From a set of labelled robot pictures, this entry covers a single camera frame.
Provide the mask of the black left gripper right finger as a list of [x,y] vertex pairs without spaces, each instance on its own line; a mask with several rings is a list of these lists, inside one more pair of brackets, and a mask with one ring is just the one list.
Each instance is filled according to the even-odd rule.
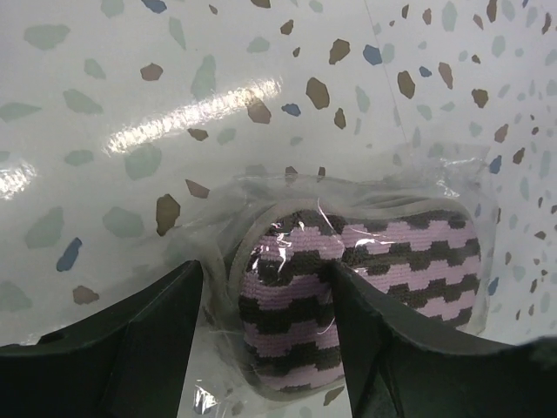
[[332,286],[354,417],[554,417],[556,339],[513,346],[463,333],[338,262]]

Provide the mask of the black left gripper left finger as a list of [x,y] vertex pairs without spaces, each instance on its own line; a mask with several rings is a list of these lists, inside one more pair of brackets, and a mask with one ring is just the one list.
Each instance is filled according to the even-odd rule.
[[187,261],[35,345],[1,348],[3,417],[175,417],[203,288]]

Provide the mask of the purple wavy sponge pack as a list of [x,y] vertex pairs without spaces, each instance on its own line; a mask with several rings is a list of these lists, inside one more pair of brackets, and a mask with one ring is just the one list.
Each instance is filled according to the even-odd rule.
[[487,322],[487,149],[436,143],[367,181],[252,170],[190,208],[165,260],[197,260],[198,415],[239,417],[388,376],[395,347],[463,355]]

